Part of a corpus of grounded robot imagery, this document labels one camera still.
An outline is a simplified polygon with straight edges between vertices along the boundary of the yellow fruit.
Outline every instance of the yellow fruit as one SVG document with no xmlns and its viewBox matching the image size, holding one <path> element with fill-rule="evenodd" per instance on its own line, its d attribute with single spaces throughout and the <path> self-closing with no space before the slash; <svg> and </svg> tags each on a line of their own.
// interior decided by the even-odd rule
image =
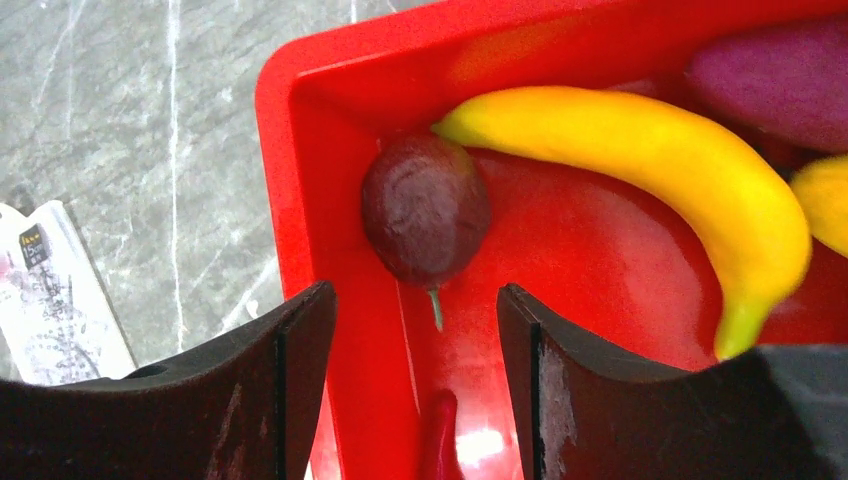
<svg viewBox="0 0 848 480">
<path fill-rule="evenodd" d="M 769 312 L 806 274 L 812 240 L 789 186 L 742 139 L 702 116 L 625 92 L 522 87 L 467 100 L 433 131 L 468 147 L 603 173 L 674 208 L 721 285 L 720 360 L 753 346 Z"/>
<path fill-rule="evenodd" d="M 848 154 L 808 164 L 789 185 L 813 236 L 848 257 Z"/>
</svg>

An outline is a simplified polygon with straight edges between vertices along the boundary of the marble countertop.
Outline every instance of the marble countertop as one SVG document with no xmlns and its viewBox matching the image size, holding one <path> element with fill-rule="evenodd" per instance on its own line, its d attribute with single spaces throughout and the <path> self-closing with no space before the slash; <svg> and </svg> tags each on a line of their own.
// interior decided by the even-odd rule
<svg viewBox="0 0 848 480">
<path fill-rule="evenodd" d="M 425 1 L 4 0 L 0 202 L 65 203 L 138 366 L 220 335 L 283 299 L 259 70 Z"/>
</svg>

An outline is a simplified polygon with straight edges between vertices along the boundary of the white packaging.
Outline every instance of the white packaging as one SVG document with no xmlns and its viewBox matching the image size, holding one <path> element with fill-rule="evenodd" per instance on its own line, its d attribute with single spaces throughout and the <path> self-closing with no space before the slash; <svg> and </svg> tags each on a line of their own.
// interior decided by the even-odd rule
<svg viewBox="0 0 848 480">
<path fill-rule="evenodd" d="M 122 378 L 136 368 L 62 202 L 29 217 L 0 203 L 0 331 L 29 384 Z"/>
</svg>

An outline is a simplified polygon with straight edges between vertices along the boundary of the black label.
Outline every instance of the black label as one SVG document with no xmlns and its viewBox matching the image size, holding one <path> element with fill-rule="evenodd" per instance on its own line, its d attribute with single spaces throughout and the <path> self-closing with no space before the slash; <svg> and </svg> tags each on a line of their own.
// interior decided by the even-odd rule
<svg viewBox="0 0 848 480">
<path fill-rule="evenodd" d="M 47 251 L 47 242 L 38 225 L 33 225 L 29 230 L 22 233 L 18 238 L 21 243 L 21 253 L 24 255 L 27 270 L 47 260 L 50 253 Z"/>
</svg>

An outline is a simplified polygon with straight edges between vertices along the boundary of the red chili pepper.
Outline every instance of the red chili pepper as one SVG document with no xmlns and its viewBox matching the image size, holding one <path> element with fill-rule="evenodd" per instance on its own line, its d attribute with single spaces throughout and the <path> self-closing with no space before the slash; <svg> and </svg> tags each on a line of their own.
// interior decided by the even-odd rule
<svg viewBox="0 0 848 480">
<path fill-rule="evenodd" d="M 456 395 L 439 390 L 424 421 L 419 480 L 465 480 L 456 456 Z"/>
</svg>

